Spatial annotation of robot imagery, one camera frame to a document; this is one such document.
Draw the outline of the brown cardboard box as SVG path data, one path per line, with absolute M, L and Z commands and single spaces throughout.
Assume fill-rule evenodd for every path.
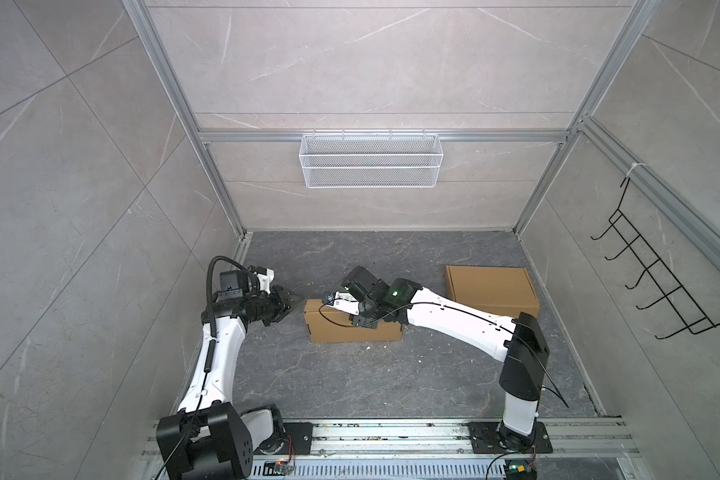
M 490 314 L 518 318 L 540 313 L 525 268 L 447 265 L 446 291 L 449 299 Z

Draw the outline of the cardboard stack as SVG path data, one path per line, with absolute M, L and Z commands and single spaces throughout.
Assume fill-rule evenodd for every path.
M 311 343 L 389 342 L 403 337 L 399 323 L 381 322 L 376 328 L 355 327 L 349 314 L 323 306 L 318 299 L 306 301 L 304 317 Z

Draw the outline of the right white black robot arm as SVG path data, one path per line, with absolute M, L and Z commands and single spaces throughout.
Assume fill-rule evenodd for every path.
M 397 322 L 428 328 L 463 341 L 503 364 L 499 385 L 505 392 L 500 438 L 530 445 L 537 433 L 538 407 L 547 376 L 548 343 L 537 319 L 480 311 L 443 297 L 412 280 L 388 284 L 362 266 L 352 269 L 324 304 L 350 315 L 353 326 L 375 328 Z

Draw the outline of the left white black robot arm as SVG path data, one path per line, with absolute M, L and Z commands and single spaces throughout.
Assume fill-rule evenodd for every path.
M 255 453 L 276 454 L 287 443 L 279 409 L 268 404 L 238 412 L 232 404 L 238 355 L 250 324 L 287 317 L 301 299 L 275 284 L 264 267 L 220 275 L 206 283 L 202 346 L 176 413 L 159 420 L 156 441 L 171 479 L 245 479 Z

